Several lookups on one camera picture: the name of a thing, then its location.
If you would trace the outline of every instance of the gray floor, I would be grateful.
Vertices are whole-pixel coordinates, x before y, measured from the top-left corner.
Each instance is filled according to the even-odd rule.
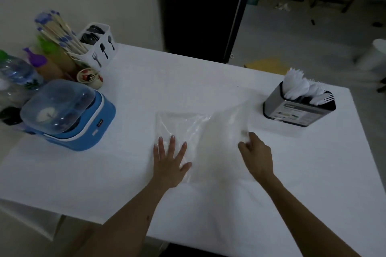
[[[288,2],[292,10],[274,9],[277,2]],[[353,62],[372,40],[386,38],[386,26],[371,26],[374,21],[384,22],[386,5],[368,0],[354,5],[346,14],[325,7],[310,9],[307,0],[261,0],[259,6],[247,6],[229,64],[244,66],[279,57],[284,64],[302,69],[308,78],[350,88],[386,187],[386,94],[375,91],[386,77],[386,65],[360,71]]]

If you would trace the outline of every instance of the floor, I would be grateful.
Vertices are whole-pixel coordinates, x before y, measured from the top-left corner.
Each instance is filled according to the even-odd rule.
[[[311,9],[310,1],[260,0],[247,6],[229,64],[279,57],[308,78],[349,88],[386,188],[386,94],[375,91],[386,77],[386,64],[373,71],[354,65],[374,39],[386,38],[386,4],[358,0],[342,14],[323,3]],[[291,11],[274,9],[279,2]],[[385,26],[371,26],[375,21]]]
[[[230,64],[242,67],[247,62],[279,57],[288,66],[304,70],[307,77],[349,87],[386,186],[386,98],[375,91],[377,82],[386,76],[386,66],[363,72],[353,65],[373,39],[386,38],[386,27],[370,26],[374,21],[386,24],[386,6],[358,0],[346,14],[341,14],[323,6],[310,9],[309,0],[285,1],[292,9],[285,12],[274,9],[278,2],[284,0],[260,0],[258,6],[247,6]],[[11,146],[17,134],[5,138]],[[2,255],[58,256],[86,224],[67,217],[54,242],[50,242],[0,211]],[[161,245],[162,241],[147,238],[141,256],[156,257]]]

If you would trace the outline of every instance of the hand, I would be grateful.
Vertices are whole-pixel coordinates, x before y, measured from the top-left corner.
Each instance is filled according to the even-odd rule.
[[[164,141],[162,137],[158,138],[158,146],[155,144],[153,148],[154,172],[152,181],[156,182],[157,185],[165,188],[166,190],[176,187],[192,166],[192,163],[188,162],[180,169],[180,164],[185,155],[187,144],[184,142],[176,158],[173,158],[175,146],[176,138],[172,135],[167,155],[165,154]]]
[[[239,142],[238,147],[249,172],[263,186],[268,180],[275,178],[271,148],[253,132],[249,133],[249,138],[250,143]]]

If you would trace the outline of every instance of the small ceramic cup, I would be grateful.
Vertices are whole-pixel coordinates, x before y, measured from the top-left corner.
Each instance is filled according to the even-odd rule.
[[[88,85],[93,89],[99,89],[103,84],[103,78],[93,68],[86,68],[78,72],[76,80],[81,84]]]

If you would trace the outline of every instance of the yellow mat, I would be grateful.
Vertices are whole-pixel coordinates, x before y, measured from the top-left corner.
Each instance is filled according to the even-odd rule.
[[[281,75],[285,75],[289,70],[289,67],[283,65],[279,58],[267,58],[254,61],[252,63],[245,64],[244,67]]]

